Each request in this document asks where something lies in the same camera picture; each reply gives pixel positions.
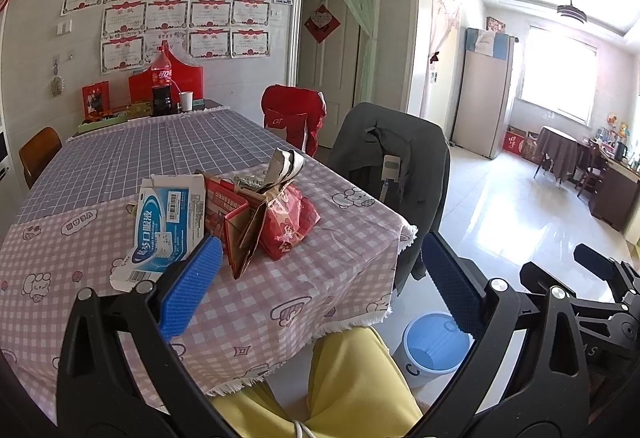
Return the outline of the paper scrap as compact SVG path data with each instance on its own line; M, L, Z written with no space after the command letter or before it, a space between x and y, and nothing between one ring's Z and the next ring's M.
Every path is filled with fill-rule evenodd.
M266 193L273 188L288 184L302 172L304 164L303 154L295 150L276 149L262 175L236 175L233 183L240 188Z

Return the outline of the white door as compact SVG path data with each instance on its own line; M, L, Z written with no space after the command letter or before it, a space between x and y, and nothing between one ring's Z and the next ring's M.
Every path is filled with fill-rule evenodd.
M324 5L341 25L318 44L304 27L305 21ZM319 131L319 145L331 148L347 113L354 106L360 44L360 27L344 0L303 0L300 12L297 85L323 94L326 117Z

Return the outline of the grey jacket on chair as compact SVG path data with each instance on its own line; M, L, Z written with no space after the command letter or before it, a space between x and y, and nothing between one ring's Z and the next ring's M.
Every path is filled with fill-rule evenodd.
M414 115L361 102L346 115L328 166L416 226L416 241L403 250L394 289L420 280L424 236L437 231L444 215L450 151L442 128Z

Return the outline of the blue white medicine box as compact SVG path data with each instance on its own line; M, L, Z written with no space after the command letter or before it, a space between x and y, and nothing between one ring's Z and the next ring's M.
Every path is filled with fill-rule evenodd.
M157 281L168 267L189 257L204 238L205 179L195 175L153 175L141 182L134 246L113 269L114 290L129 292Z

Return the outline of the table with brown cloth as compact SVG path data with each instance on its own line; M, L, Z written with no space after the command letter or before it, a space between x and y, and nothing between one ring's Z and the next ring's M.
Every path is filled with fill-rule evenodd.
M535 159L539 171L549 171L559 184L574 179L576 167L588 154L588 146L559 129L544 125L536 140Z

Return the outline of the bright window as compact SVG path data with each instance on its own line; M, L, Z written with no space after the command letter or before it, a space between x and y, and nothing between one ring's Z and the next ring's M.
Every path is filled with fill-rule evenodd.
M529 27L523 48L520 98L588 125L597 91L597 48L539 26Z

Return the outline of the cola bottle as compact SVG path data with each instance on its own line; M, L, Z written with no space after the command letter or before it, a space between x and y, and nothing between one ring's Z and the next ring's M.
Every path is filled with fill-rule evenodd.
M158 54L150 67L152 116L163 117L172 112L172 68L166 41L160 44Z

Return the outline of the red photo box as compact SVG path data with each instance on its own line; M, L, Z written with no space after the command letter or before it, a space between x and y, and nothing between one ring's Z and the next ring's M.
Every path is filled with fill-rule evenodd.
M81 95L86 121L102 120L111 111L110 83L107 81L82 87Z

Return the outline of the red plastic snack bag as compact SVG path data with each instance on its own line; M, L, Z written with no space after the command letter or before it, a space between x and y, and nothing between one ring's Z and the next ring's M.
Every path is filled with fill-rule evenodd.
M277 261L297 247L320 219L314 203L294 184L287 184L276 195L268 197L260 246Z

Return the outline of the brown wooden chair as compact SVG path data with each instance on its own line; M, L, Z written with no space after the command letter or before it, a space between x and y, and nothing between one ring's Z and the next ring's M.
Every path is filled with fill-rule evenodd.
M32 136L18 151L23 165L25 183L29 189L35 184L47 165L62 149L62 141L53 127L47 126Z

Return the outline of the ceiling lamp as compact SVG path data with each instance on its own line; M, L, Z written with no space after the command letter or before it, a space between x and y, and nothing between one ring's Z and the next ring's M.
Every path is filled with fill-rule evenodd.
M573 4L573 0L568 0L567 4L556 6L556 12L559 16L576 20L580 24L585 24L588 21L586 13L577 8Z

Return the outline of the red torn cardboard box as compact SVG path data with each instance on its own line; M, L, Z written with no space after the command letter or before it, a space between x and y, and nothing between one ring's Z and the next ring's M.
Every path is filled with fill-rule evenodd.
M266 199L233 181L204 173L205 228L219 238L234 279L250 265L265 224Z

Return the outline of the white paper cup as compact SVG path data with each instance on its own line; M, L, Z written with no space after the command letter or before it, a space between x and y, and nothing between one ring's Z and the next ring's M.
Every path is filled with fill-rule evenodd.
M179 94L179 102L182 112L191 112L193 110L193 93L181 92Z

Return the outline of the grey grid tablecloth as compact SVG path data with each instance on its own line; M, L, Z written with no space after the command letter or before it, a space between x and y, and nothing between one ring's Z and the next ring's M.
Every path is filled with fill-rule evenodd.
M98 129L64 143L26 195L16 221L129 197L152 175L242 172L290 147L226 107Z

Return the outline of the red diamond door decoration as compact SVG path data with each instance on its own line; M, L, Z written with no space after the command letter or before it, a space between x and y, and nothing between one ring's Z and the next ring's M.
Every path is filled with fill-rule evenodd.
M320 5L304 23L304 27L318 44L322 44L340 25L341 21L324 5Z

